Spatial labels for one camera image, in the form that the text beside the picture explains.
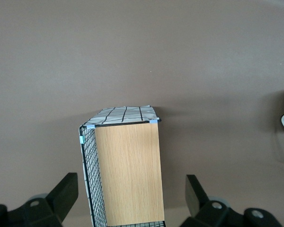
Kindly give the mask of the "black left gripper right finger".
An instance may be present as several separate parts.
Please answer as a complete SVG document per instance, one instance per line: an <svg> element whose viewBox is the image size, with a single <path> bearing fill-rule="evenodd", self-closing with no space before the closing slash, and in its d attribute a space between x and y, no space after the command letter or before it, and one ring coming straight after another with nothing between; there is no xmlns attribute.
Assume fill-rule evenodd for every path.
<svg viewBox="0 0 284 227"><path fill-rule="evenodd" d="M270 212L247 208L237 213L225 203L211 200L195 175L186 176L186 204L190 212L182 227L279 227L281 224Z"/></svg>

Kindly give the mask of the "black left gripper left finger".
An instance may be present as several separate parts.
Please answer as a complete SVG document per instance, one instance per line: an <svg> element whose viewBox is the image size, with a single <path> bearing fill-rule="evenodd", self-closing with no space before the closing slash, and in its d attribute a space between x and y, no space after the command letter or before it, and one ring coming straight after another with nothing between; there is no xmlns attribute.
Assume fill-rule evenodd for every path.
<svg viewBox="0 0 284 227"><path fill-rule="evenodd" d="M44 198L8 211L0 204L0 227L61 227L79 194L78 174L68 173Z"/></svg>

